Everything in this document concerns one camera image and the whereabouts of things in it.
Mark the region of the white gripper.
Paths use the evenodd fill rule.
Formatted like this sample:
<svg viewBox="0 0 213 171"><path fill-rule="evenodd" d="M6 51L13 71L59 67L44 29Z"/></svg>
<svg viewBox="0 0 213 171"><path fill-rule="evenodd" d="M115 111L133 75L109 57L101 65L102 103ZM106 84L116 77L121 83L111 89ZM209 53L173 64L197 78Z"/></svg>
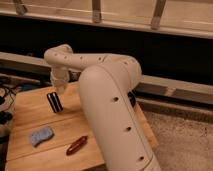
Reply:
<svg viewBox="0 0 213 171"><path fill-rule="evenodd" d="M65 85L69 81L69 72L64 67L52 67L50 73L50 80L53 86L56 87L56 92L62 95L65 92Z"/></svg>

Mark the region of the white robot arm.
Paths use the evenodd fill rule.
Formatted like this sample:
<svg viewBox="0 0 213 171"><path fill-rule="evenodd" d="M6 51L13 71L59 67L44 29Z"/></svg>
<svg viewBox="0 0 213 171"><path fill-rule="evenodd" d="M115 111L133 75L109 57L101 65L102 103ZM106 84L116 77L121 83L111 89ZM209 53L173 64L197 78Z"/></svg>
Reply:
<svg viewBox="0 0 213 171"><path fill-rule="evenodd" d="M81 106L108 171L161 171L128 97L142 76L135 58L75 53L64 44L46 50L44 59L51 66L51 82L59 91L66 87L69 70L80 72Z"/></svg>

